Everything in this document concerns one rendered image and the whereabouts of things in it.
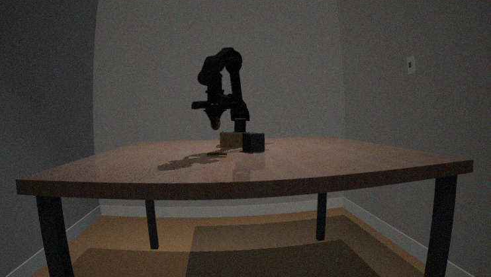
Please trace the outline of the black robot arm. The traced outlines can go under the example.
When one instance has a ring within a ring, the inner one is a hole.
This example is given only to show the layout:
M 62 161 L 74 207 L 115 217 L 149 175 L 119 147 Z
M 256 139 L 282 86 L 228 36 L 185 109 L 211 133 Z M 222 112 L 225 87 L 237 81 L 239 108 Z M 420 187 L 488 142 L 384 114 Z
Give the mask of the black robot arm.
M 208 56 L 204 61 L 198 80 L 201 85 L 208 87 L 222 87 L 221 71 L 225 68 L 230 74 L 232 94 L 225 95 L 224 92 L 218 93 L 215 90 L 211 97 L 211 102 L 218 102 L 221 105 L 230 106 L 231 102 L 236 102 L 237 108 L 230 110 L 231 121 L 234 121 L 234 132 L 246 132 L 246 121 L 249 121 L 249 111 L 246 103 L 242 100 L 242 90 L 240 84 L 239 70 L 242 66 L 242 57 L 234 48 L 223 48 L 215 56 Z M 235 119 L 246 118 L 246 119 Z

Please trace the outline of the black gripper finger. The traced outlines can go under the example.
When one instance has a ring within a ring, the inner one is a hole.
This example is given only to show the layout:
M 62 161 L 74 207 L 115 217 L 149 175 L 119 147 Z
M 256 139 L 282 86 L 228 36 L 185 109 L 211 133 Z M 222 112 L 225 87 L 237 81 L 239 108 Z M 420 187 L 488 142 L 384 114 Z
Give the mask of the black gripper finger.
M 213 128 L 216 127 L 216 113 L 218 110 L 204 110 L 206 112 L 206 115 L 208 116 Z
M 220 117 L 224 111 L 226 111 L 226 110 L 218 110 L 216 113 L 216 116 L 219 117 L 219 119 L 220 119 Z

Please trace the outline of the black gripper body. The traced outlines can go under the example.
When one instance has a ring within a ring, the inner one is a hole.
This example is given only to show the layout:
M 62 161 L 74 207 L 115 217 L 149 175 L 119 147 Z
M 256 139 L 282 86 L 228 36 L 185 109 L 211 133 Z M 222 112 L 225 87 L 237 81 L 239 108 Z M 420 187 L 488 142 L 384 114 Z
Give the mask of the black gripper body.
M 224 110 L 224 109 L 234 109 L 237 108 L 236 102 L 231 102 L 230 106 L 228 105 L 221 105 L 218 102 L 214 101 L 211 102 L 211 97 L 213 92 L 217 90 L 218 93 L 224 92 L 224 90 L 221 87 L 208 87 L 208 90 L 206 93 L 208 93 L 208 100 L 203 101 L 199 100 L 197 102 L 193 102 L 191 105 L 191 109 L 199 109 L 199 108 L 205 108 L 206 110 Z

